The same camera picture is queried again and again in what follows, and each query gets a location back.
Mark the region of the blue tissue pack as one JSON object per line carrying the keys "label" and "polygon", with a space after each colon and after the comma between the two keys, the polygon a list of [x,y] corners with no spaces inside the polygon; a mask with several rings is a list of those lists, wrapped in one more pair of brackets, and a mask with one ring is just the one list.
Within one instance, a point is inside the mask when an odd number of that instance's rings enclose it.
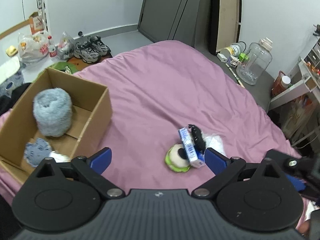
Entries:
{"label": "blue tissue pack", "polygon": [[187,127],[180,128],[178,130],[182,145],[185,149],[189,163],[194,168],[201,168],[205,165],[204,153],[201,154],[194,145],[193,137],[190,129]]}

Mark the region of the clear bag white filling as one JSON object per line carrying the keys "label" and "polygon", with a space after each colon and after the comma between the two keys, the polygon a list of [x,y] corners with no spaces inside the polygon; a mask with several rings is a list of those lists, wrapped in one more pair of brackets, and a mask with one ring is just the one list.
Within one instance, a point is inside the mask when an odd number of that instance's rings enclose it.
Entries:
{"label": "clear bag white filling", "polygon": [[206,143],[206,148],[212,148],[226,157],[223,140],[219,135],[202,133],[202,137],[204,142]]}

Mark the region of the burger plush toy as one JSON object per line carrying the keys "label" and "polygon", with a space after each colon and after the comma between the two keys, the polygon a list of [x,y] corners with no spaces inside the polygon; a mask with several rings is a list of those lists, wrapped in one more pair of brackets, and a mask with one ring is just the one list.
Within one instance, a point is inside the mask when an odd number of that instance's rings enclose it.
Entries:
{"label": "burger plush toy", "polygon": [[174,172],[188,172],[190,163],[182,144],[175,144],[165,155],[164,162]]}

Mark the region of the small blue plush toy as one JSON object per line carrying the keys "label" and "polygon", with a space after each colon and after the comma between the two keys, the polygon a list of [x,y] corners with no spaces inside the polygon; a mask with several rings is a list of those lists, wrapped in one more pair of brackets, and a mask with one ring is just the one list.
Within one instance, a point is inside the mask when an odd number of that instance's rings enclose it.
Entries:
{"label": "small blue plush toy", "polygon": [[42,138],[37,138],[34,142],[26,143],[24,159],[31,167],[37,167],[51,152],[50,144]]}

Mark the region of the fluffy blue plush roll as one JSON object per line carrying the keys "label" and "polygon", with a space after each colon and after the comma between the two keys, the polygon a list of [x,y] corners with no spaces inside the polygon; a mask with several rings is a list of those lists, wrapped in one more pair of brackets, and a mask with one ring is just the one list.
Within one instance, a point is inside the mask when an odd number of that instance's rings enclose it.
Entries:
{"label": "fluffy blue plush roll", "polygon": [[33,100],[33,116],[46,137],[61,137],[72,125],[72,101],[62,88],[45,89]]}

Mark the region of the pink bed sheet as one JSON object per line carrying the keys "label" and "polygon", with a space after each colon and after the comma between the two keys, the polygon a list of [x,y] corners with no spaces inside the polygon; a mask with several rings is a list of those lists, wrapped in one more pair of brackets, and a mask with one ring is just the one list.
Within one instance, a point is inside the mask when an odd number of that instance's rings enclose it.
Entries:
{"label": "pink bed sheet", "polygon": [[124,191],[193,190],[213,177],[208,167],[173,172],[166,152],[189,124],[217,135],[228,157],[262,161],[270,149],[297,151],[250,92],[215,63],[178,41],[162,41],[121,53],[73,75],[44,70],[14,108],[1,116],[1,195],[11,202],[32,168],[23,158],[26,143],[39,135],[35,95],[60,87],[72,98],[74,122],[50,140],[59,153],[90,156],[112,150],[103,176]]}

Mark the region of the green cartoon floor mat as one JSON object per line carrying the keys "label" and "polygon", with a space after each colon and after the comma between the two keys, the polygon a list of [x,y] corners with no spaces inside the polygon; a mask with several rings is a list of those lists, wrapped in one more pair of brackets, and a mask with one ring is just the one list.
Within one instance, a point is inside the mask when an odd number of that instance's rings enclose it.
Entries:
{"label": "green cartoon floor mat", "polygon": [[50,68],[62,71],[67,74],[74,74],[78,71],[76,66],[72,63],[69,63],[69,62],[56,62],[56,63],[52,64],[50,66]]}

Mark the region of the white charger adapter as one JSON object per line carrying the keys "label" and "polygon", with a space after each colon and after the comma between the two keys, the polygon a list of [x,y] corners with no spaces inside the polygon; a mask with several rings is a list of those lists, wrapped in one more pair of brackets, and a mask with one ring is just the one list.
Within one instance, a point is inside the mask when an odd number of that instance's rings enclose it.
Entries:
{"label": "white charger adapter", "polygon": [[221,61],[226,63],[228,61],[228,58],[225,57],[225,55],[221,54],[221,53],[217,53],[217,58]]}

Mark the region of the black clothing pile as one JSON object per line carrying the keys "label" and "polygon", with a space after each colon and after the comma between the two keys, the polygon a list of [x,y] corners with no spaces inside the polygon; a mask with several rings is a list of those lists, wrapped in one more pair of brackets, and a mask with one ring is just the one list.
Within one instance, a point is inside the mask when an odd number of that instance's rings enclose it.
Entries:
{"label": "black clothing pile", "polygon": [[11,97],[3,95],[0,97],[0,115],[6,113],[19,100],[31,83],[25,83],[12,91]]}

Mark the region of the grey sneaker pair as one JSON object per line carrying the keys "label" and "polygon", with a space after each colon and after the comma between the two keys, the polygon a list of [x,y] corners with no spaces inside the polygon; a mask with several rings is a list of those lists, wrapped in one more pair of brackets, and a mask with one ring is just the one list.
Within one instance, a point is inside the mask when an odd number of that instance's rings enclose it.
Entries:
{"label": "grey sneaker pair", "polygon": [[111,49],[104,44],[100,36],[89,36],[87,41],[76,42],[74,57],[81,59],[84,63],[97,63],[102,57],[111,55]]}

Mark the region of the large clear plastic jar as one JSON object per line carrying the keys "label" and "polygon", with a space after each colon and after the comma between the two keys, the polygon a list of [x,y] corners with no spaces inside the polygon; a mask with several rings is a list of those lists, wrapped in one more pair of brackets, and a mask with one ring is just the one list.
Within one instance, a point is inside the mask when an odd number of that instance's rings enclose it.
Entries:
{"label": "large clear plastic jar", "polygon": [[238,77],[249,85],[255,85],[257,80],[271,63],[273,42],[269,38],[261,38],[252,42],[245,51],[244,58],[236,68]]}

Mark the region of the clear bag with items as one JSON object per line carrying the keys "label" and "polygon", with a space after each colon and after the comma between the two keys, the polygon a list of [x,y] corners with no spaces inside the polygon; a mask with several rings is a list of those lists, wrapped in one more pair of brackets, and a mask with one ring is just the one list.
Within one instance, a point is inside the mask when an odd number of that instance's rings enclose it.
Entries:
{"label": "clear bag with items", "polygon": [[74,56],[74,49],[75,40],[64,31],[57,46],[57,55],[62,60],[68,60]]}

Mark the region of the red label water bottle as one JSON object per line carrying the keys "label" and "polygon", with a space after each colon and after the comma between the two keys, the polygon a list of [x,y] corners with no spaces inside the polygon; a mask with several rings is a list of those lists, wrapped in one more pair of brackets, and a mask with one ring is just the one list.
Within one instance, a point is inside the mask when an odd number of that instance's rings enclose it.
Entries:
{"label": "red label water bottle", "polygon": [[51,35],[48,36],[48,51],[50,57],[57,56],[56,46]]}

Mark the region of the white plastic shopping bag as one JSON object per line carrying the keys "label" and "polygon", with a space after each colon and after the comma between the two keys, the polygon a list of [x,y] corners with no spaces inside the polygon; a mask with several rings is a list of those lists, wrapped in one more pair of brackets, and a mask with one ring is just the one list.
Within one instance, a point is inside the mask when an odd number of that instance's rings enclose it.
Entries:
{"label": "white plastic shopping bag", "polygon": [[48,55],[47,31],[39,31],[32,35],[19,34],[18,53],[19,59],[23,63],[38,62]]}

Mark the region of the dark grey door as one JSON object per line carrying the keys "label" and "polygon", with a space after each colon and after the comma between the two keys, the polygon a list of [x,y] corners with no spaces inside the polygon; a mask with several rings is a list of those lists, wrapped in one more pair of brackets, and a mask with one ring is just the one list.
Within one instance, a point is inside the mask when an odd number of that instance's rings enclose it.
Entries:
{"label": "dark grey door", "polygon": [[196,43],[196,29],[202,10],[210,0],[143,0],[138,31],[152,42]]}

